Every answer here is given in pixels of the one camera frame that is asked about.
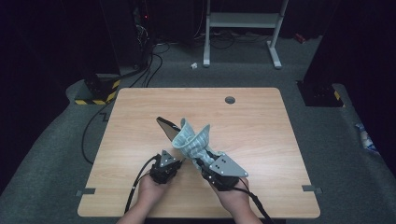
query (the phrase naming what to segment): person's right hand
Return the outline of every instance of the person's right hand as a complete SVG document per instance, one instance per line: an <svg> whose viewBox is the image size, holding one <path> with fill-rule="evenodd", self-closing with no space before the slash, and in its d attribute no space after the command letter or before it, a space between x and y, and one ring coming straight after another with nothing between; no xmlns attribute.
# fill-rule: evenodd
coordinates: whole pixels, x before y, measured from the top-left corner
<svg viewBox="0 0 396 224"><path fill-rule="evenodd" d="M241 177L241 180L248 186L248 180ZM244 183L239 180L236 188L248 190ZM221 205L233 216L236 224L239 223L262 223L250 208L249 197L245 192L239 190L218 191L216 187L210 185L216 192Z"/></svg>

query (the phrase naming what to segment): round black hole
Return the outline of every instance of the round black hole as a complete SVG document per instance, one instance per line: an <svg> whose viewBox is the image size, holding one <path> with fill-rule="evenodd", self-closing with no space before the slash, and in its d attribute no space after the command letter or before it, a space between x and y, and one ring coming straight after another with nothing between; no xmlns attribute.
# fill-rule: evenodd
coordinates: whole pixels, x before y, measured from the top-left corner
<svg viewBox="0 0 396 224"><path fill-rule="evenodd" d="M227 96L225 98L225 103L232 105L233 103L235 103L235 98L233 98L232 96Z"/></svg>

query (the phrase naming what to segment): white metal stand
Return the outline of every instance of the white metal stand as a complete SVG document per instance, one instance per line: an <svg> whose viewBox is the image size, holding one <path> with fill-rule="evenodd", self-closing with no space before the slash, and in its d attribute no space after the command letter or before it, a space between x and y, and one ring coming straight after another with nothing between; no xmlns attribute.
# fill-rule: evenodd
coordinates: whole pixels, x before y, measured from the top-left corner
<svg viewBox="0 0 396 224"><path fill-rule="evenodd" d="M282 64L276 53L275 44L280 26L285 17L288 2L289 0L283 0L279 13L212 13L210 11L210 0L207 0L204 67L209 67L210 65L210 27L249 27L274 29L273 38L267 41L267 46L274 62L274 67L276 69L282 68Z"/></svg>

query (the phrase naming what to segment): light blue cloth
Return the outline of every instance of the light blue cloth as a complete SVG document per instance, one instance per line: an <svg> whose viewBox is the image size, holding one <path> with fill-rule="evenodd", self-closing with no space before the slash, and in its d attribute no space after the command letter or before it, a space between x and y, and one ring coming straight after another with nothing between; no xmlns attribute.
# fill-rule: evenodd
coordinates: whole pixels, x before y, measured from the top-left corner
<svg viewBox="0 0 396 224"><path fill-rule="evenodd" d="M201 167L197 164L196 159L203 161L205 166L209 166L215 161L207 154L207 151L210 151L216 156L220 156L222 154L220 151L213 151L208 145L210 130L209 124L207 124L200 132L198 132L198 134L195 134L194 130L186 119L182 119L180 125L181 130L172 141L172 146L175 149L180 150L185 158L191 159L192 163L198 170L201 171Z"/></svg>

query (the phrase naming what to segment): crumpled cloth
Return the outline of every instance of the crumpled cloth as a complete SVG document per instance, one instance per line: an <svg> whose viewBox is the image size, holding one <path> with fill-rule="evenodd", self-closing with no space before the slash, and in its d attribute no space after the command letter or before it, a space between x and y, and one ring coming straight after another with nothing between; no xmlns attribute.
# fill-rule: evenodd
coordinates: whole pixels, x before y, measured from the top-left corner
<svg viewBox="0 0 396 224"><path fill-rule="evenodd" d="M220 156L223 152L215 152L209 146L209 130L210 125L207 124L200 132L195 134L194 129L187 122L182 119L180 122L181 130L172 141L172 146L180 150L185 158L191 159L194 166L201 171L201 166L197 164L196 159L204 162L205 166L209 166L215 160L211 158L207 151L213 155Z"/></svg>

